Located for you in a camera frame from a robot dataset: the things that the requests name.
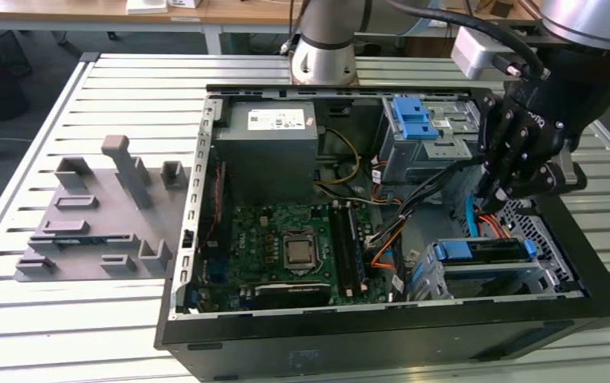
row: slotted metal surface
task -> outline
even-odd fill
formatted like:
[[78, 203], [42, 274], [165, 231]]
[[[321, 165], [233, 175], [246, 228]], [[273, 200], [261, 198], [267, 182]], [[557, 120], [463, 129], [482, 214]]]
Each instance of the slotted metal surface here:
[[[482, 86], [443, 60], [361, 59], [363, 85]], [[0, 382], [195, 381], [153, 348], [162, 280], [16, 283], [14, 265], [58, 185], [64, 155], [112, 167], [99, 155], [107, 134], [130, 136], [147, 166], [189, 164], [205, 85], [287, 84], [279, 57], [104, 54], [80, 63], [0, 199]], [[610, 136], [599, 124], [574, 155], [589, 188], [565, 197], [610, 270]], [[610, 327], [577, 334], [517, 361], [303, 377], [302, 381], [610, 381]]]

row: open computer tower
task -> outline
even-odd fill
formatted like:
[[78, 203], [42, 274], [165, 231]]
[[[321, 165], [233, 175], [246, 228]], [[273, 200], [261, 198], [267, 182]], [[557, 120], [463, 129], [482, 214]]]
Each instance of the open computer tower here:
[[155, 340], [195, 378], [514, 359], [610, 324], [561, 198], [477, 214], [486, 92], [209, 88]]

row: green circuit board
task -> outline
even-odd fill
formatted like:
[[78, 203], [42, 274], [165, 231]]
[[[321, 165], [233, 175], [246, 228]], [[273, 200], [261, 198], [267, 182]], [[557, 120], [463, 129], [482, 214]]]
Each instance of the green circuit board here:
[[[371, 233], [371, 217], [366, 205], [353, 207], [355, 230]], [[290, 270], [285, 258], [287, 241], [310, 238], [315, 243], [317, 262], [307, 270]], [[218, 311], [237, 310], [241, 287], [270, 283], [315, 282], [331, 285], [331, 305], [383, 302], [382, 278], [366, 280], [367, 292], [357, 297], [339, 293], [334, 261], [334, 244], [329, 225], [329, 205], [237, 207], [233, 216], [231, 256], [227, 283], [209, 287]]]

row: floor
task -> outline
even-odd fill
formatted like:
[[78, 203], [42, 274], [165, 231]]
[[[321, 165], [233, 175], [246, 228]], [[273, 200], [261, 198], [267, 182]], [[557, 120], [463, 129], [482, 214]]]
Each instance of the floor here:
[[[70, 32], [66, 36], [68, 46], [59, 47], [50, 32], [18, 34], [34, 67], [34, 73], [20, 81], [31, 109], [19, 118], [0, 122], [0, 138], [32, 140], [75, 68], [80, 52], [206, 53], [201, 34], [118, 33], [118, 35], [119, 39], [111, 41], [104, 32]], [[255, 50], [271, 52], [275, 46], [278, 47], [279, 41], [281, 36], [259, 36], [254, 41]], [[602, 121], [610, 128], [610, 111]], [[0, 194], [27, 147], [27, 142], [0, 140]]]

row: table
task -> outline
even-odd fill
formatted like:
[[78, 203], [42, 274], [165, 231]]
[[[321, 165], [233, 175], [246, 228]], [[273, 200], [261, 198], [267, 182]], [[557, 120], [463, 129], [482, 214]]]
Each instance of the table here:
[[[483, 86], [441, 59], [361, 58], [363, 85]], [[14, 265], [40, 222], [62, 156], [112, 167], [100, 153], [108, 134], [130, 136], [148, 167], [191, 164], [207, 83], [286, 84], [282, 57], [103, 54], [80, 62], [0, 197], [0, 382], [194, 381], [167, 352], [153, 348], [163, 281], [12, 280]], [[595, 123], [574, 159], [590, 182], [563, 198], [610, 270], [610, 134]], [[610, 381], [610, 327], [573, 335], [517, 361], [430, 366], [315, 377], [318, 381], [538, 383]]]
[[[289, 5], [282, 0], [203, 0], [197, 9], [169, 7], [166, 14], [124, 13], [126, 0], [0, 0], [0, 30], [199, 32], [209, 54], [222, 54], [221, 34], [287, 34]], [[491, 18], [487, 12], [479, 14]], [[515, 8], [511, 18], [527, 19]], [[443, 37], [439, 23], [418, 36]]]

